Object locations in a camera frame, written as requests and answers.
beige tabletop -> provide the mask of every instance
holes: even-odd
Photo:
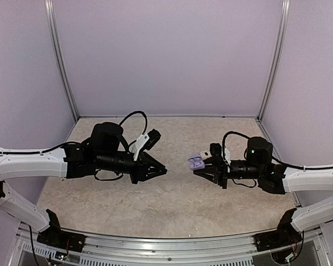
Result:
[[[120,120],[80,119],[69,140],[83,141],[96,123]],[[144,120],[131,117],[123,127],[130,142],[141,134]],[[261,136],[254,119],[151,117],[148,131],[153,128],[162,138],[149,153],[166,165],[166,175],[137,185],[131,184],[128,175],[115,182],[96,181],[93,176],[51,177],[38,205],[55,212],[62,227],[148,238],[211,237],[271,229],[294,207],[290,195],[271,195],[230,181],[223,190],[189,170],[188,157],[207,150],[212,142],[221,143],[227,131]],[[229,136],[227,147],[232,159],[241,159],[246,140]],[[99,178],[113,177],[112,172],[99,173]]]

speckled surface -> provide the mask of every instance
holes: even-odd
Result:
[[[120,119],[80,119],[69,140],[84,140],[103,121]],[[140,135],[144,120],[132,117],[123,126],[130,142]],[[54,211],[62,227],[148,238],[224,236],[270,229],[294,207],[290,195],[271,195],[232,182],[222,190],[188,169],[190,155],[221,142],[229,130],[260,136],[255,120],[151,117],[148,130],[153,128],[162,138],[149,153],[169,169],[165,176],[137,185],[130,183],[128,175],[115,182],[99,182],[93,176],[49,178],[38,205]],[[242,158],[246,140],[230,136],[227,147],[232,159]],[[100,172],[99,177],[115,175]]]

purple object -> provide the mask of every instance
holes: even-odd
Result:
[[[199,170],[199,169],[204,169],[205,168],[205,163],[203,161],[200,162],[191,162],[189,163],[189,168],[191,170]]]
[[[191,170],[199,170],[205,168],[205,163],[199,154],[190,156],[188,158],[188,161],[189,161],[189,168]]]

metal bar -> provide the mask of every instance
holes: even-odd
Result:
[[[123,118],[125,115],[101,115],[101,116],[80,116],[80,118]],[[257,119],[251,115],[148,115],[148,117],[209,117],[209,118],[245,118]]]
[[[260,111],[258,114],[259,121],[262,121],[265,115],[266,108],[268,106],[270,95],[274,87],[274,81],[276,78],[276,72],[278,71],[282,46],[284,45],[284,38],[286,33],[287,20],[289,17],[290,0],[282,0],[281,18],[279,30],[277,32],[277,39],[275,45],[275,53],[273,61],[271,62],[270,74],[266,83],[266,89],[264,92],[263,100],[261,102]]]
[[[62,57],[62,50],[60,49],[60,45],[59,45],[59,37],[58,37],[56,19],[55,19],[55,16],[54,16],[53,1],[52,0],[44,0],[44,4],[46,6],[46,14],[47,14],[47,19],[48,19],[48,28],[49,28],[49,33],[51,35],[53,51],[54,51],[55,59],[56,59],[56,62],[57,62],[57,67],[58,67],[58,70],[59,70],[60,79],[62,80],[64,93],[65,93],[65,96],[67,97],[67,100],[68,100],[68,105],[69,105],[70,112],[72,113],[74,121],[77,122],[80,117],[79,117],[78,108],[77,108],[77,106],[75,104],[75,101],[74,101],[73,93],[70,89],[68,76],[67,76],[67,72],[65,70],[64,61],[63,61],[63,57]]]

purple wall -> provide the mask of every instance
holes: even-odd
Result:
[[[0,1],[0,146],[50,147],[64,141],[73,119],[59,79],[43,1]],[[44,178],[10,182],[31,201]],[[0,266],[18,221],[0,211]]]
[[[283,160],[333,163],[333,1],[292,0],[264,125]],[[328,193],[300,193],[304,205]],[[321,226],[333,258],[333,222]]]
[[[255,117],[281,3],[54,1],[79,113]]]

